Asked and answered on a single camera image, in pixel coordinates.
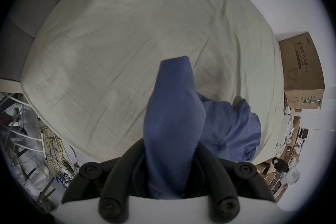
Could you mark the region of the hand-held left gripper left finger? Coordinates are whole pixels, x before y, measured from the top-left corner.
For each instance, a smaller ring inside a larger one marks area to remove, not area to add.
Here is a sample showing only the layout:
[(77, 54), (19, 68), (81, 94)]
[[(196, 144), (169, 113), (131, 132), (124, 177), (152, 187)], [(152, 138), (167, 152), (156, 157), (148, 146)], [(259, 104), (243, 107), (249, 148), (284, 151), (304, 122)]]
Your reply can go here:
[(61, 204), (98, 197), (98, 212), (104, 220), (126, 221), (132, 176), (144, 158), (144, 139), (141, 138), (120, 158), (83, 164), (66, 189)]

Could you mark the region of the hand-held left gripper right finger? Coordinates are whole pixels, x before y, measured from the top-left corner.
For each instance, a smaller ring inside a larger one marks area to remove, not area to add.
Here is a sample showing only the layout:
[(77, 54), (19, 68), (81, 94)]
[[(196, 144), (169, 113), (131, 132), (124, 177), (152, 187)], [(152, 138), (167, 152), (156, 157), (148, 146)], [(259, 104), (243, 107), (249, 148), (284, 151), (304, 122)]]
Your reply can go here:
[(268, 185), (250, 162), (235, 163), (217, 158), (199, 143), (193, 169), (200, 176), (195, 177), (193, 197), (196, 194), (210, 197), (211, 220), (234, 220), (241, 210), (238, 197), (275, 203)]

